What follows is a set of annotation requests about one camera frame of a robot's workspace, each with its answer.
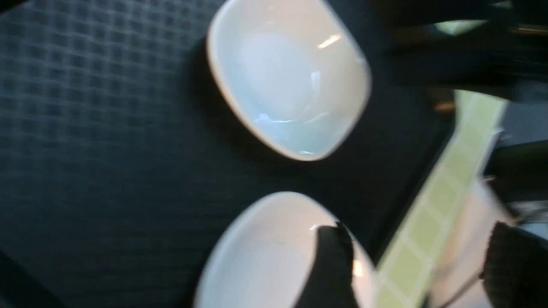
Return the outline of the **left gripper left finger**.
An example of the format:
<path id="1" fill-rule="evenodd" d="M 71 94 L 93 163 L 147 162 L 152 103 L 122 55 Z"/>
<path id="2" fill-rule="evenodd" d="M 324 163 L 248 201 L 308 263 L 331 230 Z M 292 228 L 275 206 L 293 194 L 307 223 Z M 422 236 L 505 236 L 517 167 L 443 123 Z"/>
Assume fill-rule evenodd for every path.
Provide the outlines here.
<path id="1" fill-rule="evenodd" d="M 356 308 L 352 290 L 354 246 L 342 223 L 317 228 L 312 269 L 295 306 L 297 308 Z"/>

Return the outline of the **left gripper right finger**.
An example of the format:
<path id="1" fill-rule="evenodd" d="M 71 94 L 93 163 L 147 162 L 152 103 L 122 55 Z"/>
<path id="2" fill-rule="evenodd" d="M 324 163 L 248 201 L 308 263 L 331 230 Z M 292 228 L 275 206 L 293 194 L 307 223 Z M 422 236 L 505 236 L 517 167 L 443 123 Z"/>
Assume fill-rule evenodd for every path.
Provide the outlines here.
<path id="1" fill-rule="evenodd" d="M 482 285 L 494 308 L 548 306 L 547 240 L 504 222 L 491 232 Z"/>

